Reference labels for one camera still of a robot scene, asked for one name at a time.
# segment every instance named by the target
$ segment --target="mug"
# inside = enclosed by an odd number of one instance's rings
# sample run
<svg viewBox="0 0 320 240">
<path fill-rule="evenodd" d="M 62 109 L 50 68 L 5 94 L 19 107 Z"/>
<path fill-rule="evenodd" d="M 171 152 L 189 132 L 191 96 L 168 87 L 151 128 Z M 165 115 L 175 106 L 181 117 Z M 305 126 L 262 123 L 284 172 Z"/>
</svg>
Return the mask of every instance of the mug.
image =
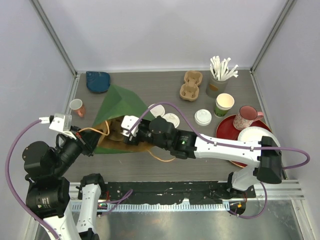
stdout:
<svg viewBox="0 0 320 240">
<path fill-rule="evenodd" d="M 235 115 L 233 120 L 233 126 L 238 130 L 243 130 L 251 126 L 255 121 L 258 121 L 264 117 L 264 113 L 257 111 L 252 106 L 243 106 L 240 111 Z"/>
<path fill-rule="evenodd" d="M 69 107 L 71 108 L 71 110 L 73 110 L 76 114 L 79 115 L 79 117 L 83 118 L 86 114 L 86 108 L 84 103 L 82 102 L 82 100 L 80 99 L 73 99 L 70 104 Z"/>
</svg>

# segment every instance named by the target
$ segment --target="tabletop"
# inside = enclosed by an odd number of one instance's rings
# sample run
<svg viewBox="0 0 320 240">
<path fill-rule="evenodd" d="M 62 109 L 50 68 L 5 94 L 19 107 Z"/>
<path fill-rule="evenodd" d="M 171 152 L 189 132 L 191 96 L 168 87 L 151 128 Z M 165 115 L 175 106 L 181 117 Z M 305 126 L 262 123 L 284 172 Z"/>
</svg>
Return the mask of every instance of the tabletop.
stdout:
<svg viewBox="0 0 320 240">
<path fill-rule="evenodd" d="M 202 83 L 199 86 L 199 97 L 190 102 L 181 99 L 180 88 L 184 83 L 185 71 L 169 72 L 119 72 L 111 73 L 111 83 L 134 91 L 149 106 L 166 101 L 178 106 L 191 124 L 200 133 L 215 137 L 216 129 L 224 118 L 214 115 L 215 99 L 206 95 L 206 87 L 210 71 L 201 71 Z M 250 105 L 261 111 L 259 100 L 253 85 L 250 72 L 239 70 L 238 77 L 230 79 L 225 92 L 235 100 L 234 106 L 226 117 L 236 114 L 241 106 Z M 75 98 L 81 99 L 86 107 L 84 118 L 72 113 L 72 125 L 80 128 L 91 127 L 106 93 L 92 93 L 86 87 L 86 75 L 81 74 Z M 166 113 L 177 111 L 170 106 L 164 106 Z M 194 115 L 199 109 L 207 109 L 212 114 L 208 126 L 196 124 Z M 180 117 L 179 129 L 190 130 Z M 153 147 L 151 151 L 164 160 L 171 159 L 168 151 Z M 81 155 L 66 172 L 65 177 L 70 182 L 79 182 L 83 176 L 100 173 L 105 181 L 226 181 L 229 173 L 240 168 L 229 161 L 215 158 L 175 159 L 171 162 L 161 162 L 148 152 L 95 154 L 92 157 Z"/>
</svg>

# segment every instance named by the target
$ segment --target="cup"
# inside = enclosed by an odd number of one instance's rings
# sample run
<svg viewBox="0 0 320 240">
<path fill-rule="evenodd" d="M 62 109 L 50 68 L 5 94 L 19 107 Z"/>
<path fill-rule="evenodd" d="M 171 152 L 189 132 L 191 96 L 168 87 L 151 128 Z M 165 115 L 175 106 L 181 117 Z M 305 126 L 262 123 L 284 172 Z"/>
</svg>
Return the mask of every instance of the cup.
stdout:
<svg viewBox="0 0 320 240">
<path fill-rule="evenodd" d="M 221 93 L 215 99 L 214 115 L 224 117 L 235 104 L 235 99 L 228 93 Z"/>
<path fill-rule="evenodd" d="M 82 102 L 82 100 L 80 99 L 73 99 L 70 104 L 69 107 L 71 108 L 71 110 L 73 110 L 76 114 L 79 115 L 79 117 L 83 118 L 86 114 L 86 108 L 84 103 Z"/>
<path fill-rule="evenodd" d="M 240 111 L 235 115 L 233 126 L 238 130 L 243 130 L 251 126 L 255 121 L 264 117 L 264 113 L 257 111 L 252 106 L 243 106 Z"/>
</svg>

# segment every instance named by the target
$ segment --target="green cup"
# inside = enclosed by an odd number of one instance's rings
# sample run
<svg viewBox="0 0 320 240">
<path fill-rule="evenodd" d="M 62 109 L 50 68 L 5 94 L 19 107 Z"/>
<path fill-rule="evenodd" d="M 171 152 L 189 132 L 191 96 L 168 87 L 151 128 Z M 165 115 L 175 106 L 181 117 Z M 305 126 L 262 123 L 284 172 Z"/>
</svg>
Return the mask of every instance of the green cup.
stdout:
<svg viewBox="0 0 320 240">
<path fill-rule="evenodd" d="M 214 115 L 224 117 L 235 104 L 235 99 L 228 93 L 221 93 L 215 99 Z"/>
</svg>

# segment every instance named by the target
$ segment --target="blue cloth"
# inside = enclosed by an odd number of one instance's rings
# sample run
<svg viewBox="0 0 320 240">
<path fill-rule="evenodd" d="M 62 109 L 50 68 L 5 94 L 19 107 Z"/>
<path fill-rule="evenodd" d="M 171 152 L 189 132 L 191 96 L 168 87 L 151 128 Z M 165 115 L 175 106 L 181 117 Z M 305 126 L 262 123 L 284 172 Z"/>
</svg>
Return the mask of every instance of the blue cloth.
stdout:
<svg viewBox="0 0 320 240">
<path fill-rule="evenodd" d="M 103 71 L 87 71 L 86 87 L 93 93 L 106 92 L 110 87 L 110 75 Z"/>
</svg>

